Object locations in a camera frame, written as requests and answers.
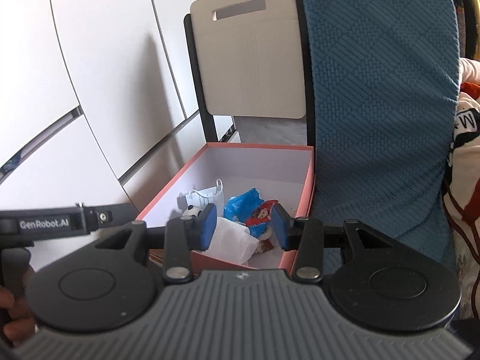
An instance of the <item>white face mask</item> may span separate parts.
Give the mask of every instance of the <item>white face mask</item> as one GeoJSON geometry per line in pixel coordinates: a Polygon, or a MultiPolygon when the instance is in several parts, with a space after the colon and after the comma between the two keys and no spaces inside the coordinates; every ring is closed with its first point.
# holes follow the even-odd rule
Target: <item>white face mask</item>
{"type": "Polygon", "coordinates": [[[223,184],[219,178],[217,179],[216,187],[206,188],[200,191],[191,190],[185,197],[188,206],[193,205],[201,210],[205,209],[208,203],[213,203],[217,206],[217,216],[223,216],[223,184]]]}

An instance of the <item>wardrobe door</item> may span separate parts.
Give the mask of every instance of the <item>wardrobe door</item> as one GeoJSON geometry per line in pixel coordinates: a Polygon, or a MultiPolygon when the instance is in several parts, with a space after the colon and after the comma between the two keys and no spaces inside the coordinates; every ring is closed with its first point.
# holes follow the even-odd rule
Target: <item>wardrobe door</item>
{"type": "Polygon", "coordinates": [[[0,0],[0,167],[78,106],[49,0],[0,0]]]}
{"type": "Polygon", "coordinates": [[[152,0],[52,0],[87,121],[117,178],[185,117],[152,0]]]}
{"type": "Polygon", "coordinates": [[[202,121],[196,115],[124,183],[135,207],[143,210],[203,145],[202,121]]]}
{"type": "Polygon", "coordinates": [[[153,0],[173,75],[187,117],[198,109],[183,18],[195,0],[153,0]]]}
{"type": "MultiPolygon", "coordinates": [[[[0,184],[0,211],[128,203],[84,116],[33,152],[0,184]]],[[[39,269],[98,237],[91,235],[35,243],[32,266],[39,269]]]]}

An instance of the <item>gray floor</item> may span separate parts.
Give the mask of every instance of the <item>gray floor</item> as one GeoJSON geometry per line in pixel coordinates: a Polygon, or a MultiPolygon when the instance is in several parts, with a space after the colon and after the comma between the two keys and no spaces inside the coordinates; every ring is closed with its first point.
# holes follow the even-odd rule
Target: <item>gray floor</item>
{"type": "Polygon", "coordinates": [[[271,117],[236,116],[235,126],[242,143],[274,145],[306,145],[305,118],[278,119],[271,117]]]}

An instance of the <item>black circular disc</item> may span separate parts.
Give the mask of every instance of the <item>black circular disc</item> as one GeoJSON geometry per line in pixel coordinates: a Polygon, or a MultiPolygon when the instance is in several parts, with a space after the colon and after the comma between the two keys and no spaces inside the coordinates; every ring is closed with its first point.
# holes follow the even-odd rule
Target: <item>black circular disc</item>
{"type": "Polygon", "coordinates": [[[444,326],[460,300],[453,271],[410,250],[359,253],[332,276],[338,310],[366,328],[391,334],[444,326]]]}
{"type": "Polygon", "coordinates": [[[89,334],[128,324],[156,294],[148,269],[121,250],[93,250],[90,258],[66,256],[35,274],[26,291],[39,325],[89,334]]]}
{"type": "Polygon", "coordinates": [[[115,277],[102,269],[80,269],[60,280],[60,291],[76,300],[100,299],[115,287],[115,277]]]}
{"type": "Polygon", "coordinates": [[[427,279],[409,268],[383,268],[370,276],[370,286],[380,295],[397,300],[413,299],[427,288],[427,279]]]}

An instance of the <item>pink box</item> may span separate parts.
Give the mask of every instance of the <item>pink box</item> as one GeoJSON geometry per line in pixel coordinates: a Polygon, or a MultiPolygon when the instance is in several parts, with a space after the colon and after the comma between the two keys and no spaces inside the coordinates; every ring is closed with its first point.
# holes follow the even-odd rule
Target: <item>pink box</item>
{"type": "MultiPolygon", "coordinates": [[[[307,216],[314,194],[314,148],[311,146],[257,145],[247,143],[207,143],[140,213],[138,219],[149,227],[164,226],[186,208],[183,197],[190,190],[212,187],[223,181],[225,203],[257,188],[264,200],[277,199],[292,216],[307,216]]],[[[293,265],[295,251],[274,249],[255,254],[249,266],[191,252],[195,273],[202,269],[266,269],[293,265]]]]}

